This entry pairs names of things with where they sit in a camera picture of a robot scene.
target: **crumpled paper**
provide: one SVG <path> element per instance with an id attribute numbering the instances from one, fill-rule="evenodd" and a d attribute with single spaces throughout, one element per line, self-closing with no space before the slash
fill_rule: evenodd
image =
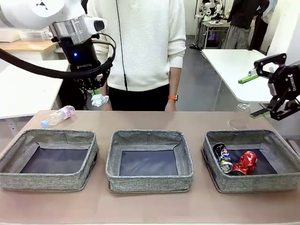
<path id="1" fill-rule="evenodd" d="M 91 101 L 93 106 L 100 107 L 108 102 L 108 96 L 103 96 L 101 94 L 94 95 Z"/>

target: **robotiq logo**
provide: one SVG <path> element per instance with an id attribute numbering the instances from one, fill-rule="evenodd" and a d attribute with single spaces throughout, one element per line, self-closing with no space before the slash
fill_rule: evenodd
<path id="1" fill-rule="evenodd" d="M 296 85 L 295 85 L 295 81 L 294 81 L 293 75 L 292 75 L 292 74 L 290 74 L 290 75 L 288 75 L 288 77 L 289 77 L 289 78 L 290 78 L 290 80 L 291 80 L 291 84 L 292 84 L 292 90 L 293 90 L 293 91 L 296 91 L 296 90 L 297 90 L 297 88 L 296 88 Z"/>
<path id="2" fill-rule="evenodd" d="M 84 68 L 84 67 L 91 67 L 91 66 L 92 64 L 85 64 L 85 65 L 77 66 L 77 69 Z"/>

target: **transparent glass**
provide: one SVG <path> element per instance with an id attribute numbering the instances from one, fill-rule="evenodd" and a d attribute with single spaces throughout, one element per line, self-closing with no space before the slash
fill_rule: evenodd
<path id="1" fill-rule="evenodd" d="M 241 103 L 237 105 L 233 119 L 228 121 L 228 125 L 233 130 L 243 130 L 248 128 L 250 119 L 250 104 Z"/>

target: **black jacket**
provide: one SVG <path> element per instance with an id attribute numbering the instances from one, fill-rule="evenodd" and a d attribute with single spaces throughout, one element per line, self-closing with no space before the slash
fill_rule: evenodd
<path id="1" fill-rule="evenodd" d="M 228 18 L 230 25 L 250 29 L 251 22 L 260 6 L 262 11 L 269 6 L 269 0 L 234 0 Z"/>

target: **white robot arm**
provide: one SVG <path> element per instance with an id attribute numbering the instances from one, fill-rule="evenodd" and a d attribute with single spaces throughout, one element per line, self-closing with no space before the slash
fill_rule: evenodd
<path id="1" fill-rule="evenodd" d="M 80 0 L 0 0 L 0 27 L 38 30 L 49 26 L 54 38 L 70 63 L 71 72 L 41 68 L 10 55 L 0 49 L 0 58 L 29 72 L 61 79 L 85 79 L 83 87 L 97 89 L 103 86 L 115 57 L 103 65 L 97 60 L 91 38 L 97 38 L 107 22 L 87 17 Z M 97 75 L 103 74 L 100 83 Z"/>

